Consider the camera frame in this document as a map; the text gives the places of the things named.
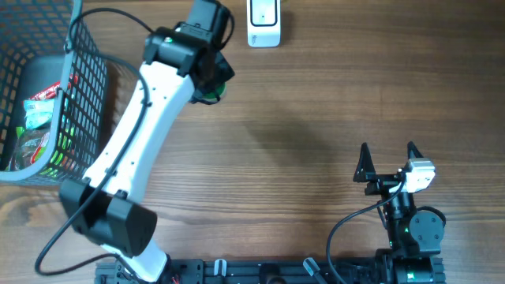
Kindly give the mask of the green clear snack bag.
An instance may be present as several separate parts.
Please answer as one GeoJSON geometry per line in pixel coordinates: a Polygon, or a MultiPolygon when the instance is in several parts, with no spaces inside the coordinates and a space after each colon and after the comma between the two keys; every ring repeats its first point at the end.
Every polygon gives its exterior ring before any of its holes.
{"type": "MultiPolygon", "coordinates": [[[[33,165],[46,152],[50,138],[50,130],[48,128],[25,129],[24,127],[17,127],[16,133],[16,146],[10,161],[7,163],[5,171],[23,170],[33,165]]],[[[61,147],[62,150],[56,151],[52,155],[50,163],[53,163],[53,166],[45,168],[40,173],[41,175],[56,178],[59,172],[57,166],[62,166],[65,170],[75,170],[77,168],[77,163],[64,154],[65,151],[69,151],[70,154],[75,153],[75,147],[71,139],[59,134],[57,145],[61,147]]]]}

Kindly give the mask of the green lid jar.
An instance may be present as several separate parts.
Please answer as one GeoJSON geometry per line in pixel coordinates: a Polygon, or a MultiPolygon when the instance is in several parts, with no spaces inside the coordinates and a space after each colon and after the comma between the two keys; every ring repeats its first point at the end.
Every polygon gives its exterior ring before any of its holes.
{"type": "Polygon", "coordinates": [[[218,103],[226,96],[226,92],[227,92],[226,83],[222,83],[219,86],[215,87],[214,89],[206,91],[202,95],[202,100],[210,104],[218,103]]]}

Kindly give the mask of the pale teal snack packet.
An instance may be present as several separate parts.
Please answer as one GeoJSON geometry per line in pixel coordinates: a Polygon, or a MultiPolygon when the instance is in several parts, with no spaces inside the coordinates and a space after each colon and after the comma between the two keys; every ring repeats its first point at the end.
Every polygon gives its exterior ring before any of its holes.
{"type": "Polygon", "coordinates": [[[52,119],[54,99],[25,100],[23,107],[25,110],[25,128],[37,129],[52,119]]]}

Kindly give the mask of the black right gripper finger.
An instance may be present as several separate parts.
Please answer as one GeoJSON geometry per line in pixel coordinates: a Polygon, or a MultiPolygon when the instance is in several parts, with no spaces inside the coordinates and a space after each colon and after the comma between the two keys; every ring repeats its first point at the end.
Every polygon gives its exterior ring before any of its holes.
{"type": "Polygon", "coordinates": [[[408,156],[408,159],[422,159],[423,158],[423,155],[417,149],[417,147],[413,141],[410,141],[407,144],[407,156],[408,156]]]}
{"type": "Polygon", "coordinates": [[[354,182],[370,182],[376,180],[376,170],[367,143],[361,145],[360,157],[354,171],[354,182]]]}

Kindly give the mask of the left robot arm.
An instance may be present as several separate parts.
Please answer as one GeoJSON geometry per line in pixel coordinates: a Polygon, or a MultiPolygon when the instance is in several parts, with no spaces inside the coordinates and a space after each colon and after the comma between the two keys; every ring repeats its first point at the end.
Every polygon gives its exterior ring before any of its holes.
{"type": "Polygon", "coordinates": [[[139,283],[171,280],[170,257],[154,241],[155,212],[142,206],[161,145],[188,103],[213,105],[234,71],[223,48],[234,17],[217,1],[196,1],[185,21],[150,31],[133,96],[98,159],[59,195],[66,226],[102,246],[139,283]]]}

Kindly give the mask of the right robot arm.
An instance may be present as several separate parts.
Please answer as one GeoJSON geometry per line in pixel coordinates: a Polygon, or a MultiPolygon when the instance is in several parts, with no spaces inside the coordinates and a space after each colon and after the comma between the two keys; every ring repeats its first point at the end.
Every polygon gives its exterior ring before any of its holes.
{"type": "Polygon", "coordinates": [[[435,176],[434,163],[412,141],[407,144],[406,165],[395,174],[378,174],[368,145],[361,145],[353,181],[366,184],[365,195],[380,197],[377,211],[390,245],[376,251],[376,283],[445,282],[436,256],[447,219],[434,207],[414,202],[414,195],[427,189],[435,176]]]}

